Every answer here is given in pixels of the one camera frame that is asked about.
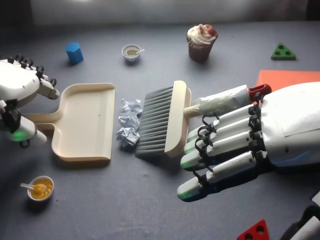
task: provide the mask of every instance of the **brush head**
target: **brush head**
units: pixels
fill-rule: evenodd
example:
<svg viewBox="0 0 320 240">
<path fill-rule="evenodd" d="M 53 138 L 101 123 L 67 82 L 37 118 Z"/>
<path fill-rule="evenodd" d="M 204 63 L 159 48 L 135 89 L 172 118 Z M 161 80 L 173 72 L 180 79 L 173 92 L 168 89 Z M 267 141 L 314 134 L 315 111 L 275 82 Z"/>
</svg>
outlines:
<svg viewBox="0 0 320 240">
<path fill-rule="evenodd" d="M 183 81 L 145 96 L 135 150 L 138 158 L 175 157 L 183 151 L 189 124 L 184 110 L 190 99 L 191 92 Z"/>
</svg>

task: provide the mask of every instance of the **green triangular block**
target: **green triangular block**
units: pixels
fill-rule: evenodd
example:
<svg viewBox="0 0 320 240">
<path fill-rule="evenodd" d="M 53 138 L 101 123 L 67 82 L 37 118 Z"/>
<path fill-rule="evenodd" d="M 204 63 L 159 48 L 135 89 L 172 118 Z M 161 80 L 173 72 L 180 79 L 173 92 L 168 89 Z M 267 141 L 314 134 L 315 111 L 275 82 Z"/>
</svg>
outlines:
<svg viewBox="0 0 320 240">
<path fill-rule="evenodd" d="M 296 60 L 296 55 L 293 51 L 287 48 L 282 42 L 276 46 L 272 53 L 272 60 Z"/>
</svg>

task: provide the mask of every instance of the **small white bowl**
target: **small white bowl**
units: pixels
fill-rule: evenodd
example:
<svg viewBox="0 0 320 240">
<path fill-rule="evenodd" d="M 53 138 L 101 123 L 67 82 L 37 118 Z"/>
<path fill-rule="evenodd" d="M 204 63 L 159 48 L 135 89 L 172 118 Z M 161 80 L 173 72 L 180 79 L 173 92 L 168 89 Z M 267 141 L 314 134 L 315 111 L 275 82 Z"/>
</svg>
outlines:
<svg viewBox="0 0 320 240">
<path fill-rule="evenodd" d="M 43 202 L 43 201 L 49 199 L 49 198 L 52 196 L 52 193 L 54 192 L 54 189 L 55 189 L 54 181 L 51 179 L 51 177 L 48 177 L 48 176 L 38 176 L 38 177 L 36 177 L 35 179 L 33 179 L 29 184 L 30 184 L 30 185 L 35 185 L 36 182 L 37 182 L 38 180 L 41 180 L 41 179 L 47 179 L 47 180 L 49 180 L 49 181 L 52 183 L 52 190 L 51 190 L 51 192 L 48 194 L 48 196 L 45 196 L 44 198 L 41 198 L 41 199 L 36 199 L 36 198 L 34 198 L 34 197 L 31 195 L 30 189 L 28 189 L 27 192 L 28 192 L 29 198 L 31 198 L 33 201 L 36 201 L 36 202 Z"/>
<path fill-rule="evenodd" d="M 136 44 L 129 44 L 129 45 L 124 46 L 122 48 L 121 52 L 122 52 L 122 55 L 123 55 L 125 60 L 127 60 L 128 62 L 134 62 L 134 61 L 137 61 L 140 58 L 140 52 L 137 55 L 134 55 L 134 56 L 126 55 L 126 51 L 128 51 L 128 50 L 140 51 L 141 48 Z"/>
</svg>

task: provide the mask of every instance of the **brush bristles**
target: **brush bristles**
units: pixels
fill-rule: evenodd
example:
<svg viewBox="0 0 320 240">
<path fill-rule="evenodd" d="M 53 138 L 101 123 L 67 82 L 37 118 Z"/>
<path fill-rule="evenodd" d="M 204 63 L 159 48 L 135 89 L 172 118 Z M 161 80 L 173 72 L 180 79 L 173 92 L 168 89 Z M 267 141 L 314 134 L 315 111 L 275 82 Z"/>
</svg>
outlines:
<svg viewBox="0 0 320 240">
<path fill-rule="evenodd" d="M 137 157 L 155 157 L 165 153 L 173 86 L 148 93 L 144 99 Z"/>
</svg>

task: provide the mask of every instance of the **yellow food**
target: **yellow food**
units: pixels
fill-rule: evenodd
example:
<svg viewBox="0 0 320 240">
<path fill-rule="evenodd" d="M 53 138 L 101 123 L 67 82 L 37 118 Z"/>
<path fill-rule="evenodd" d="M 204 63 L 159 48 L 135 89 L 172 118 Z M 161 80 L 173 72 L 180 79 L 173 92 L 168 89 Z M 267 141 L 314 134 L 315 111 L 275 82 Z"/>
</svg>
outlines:
<svg viewBox="0 0 320 240">
<path fill-rule="evenodd" d="M 34 185 L 34 190 L 30 190 L 34 199 L 43 199 L 52 191 L 52 182 L 49 179 L 40 179 Z"/>
</svg>

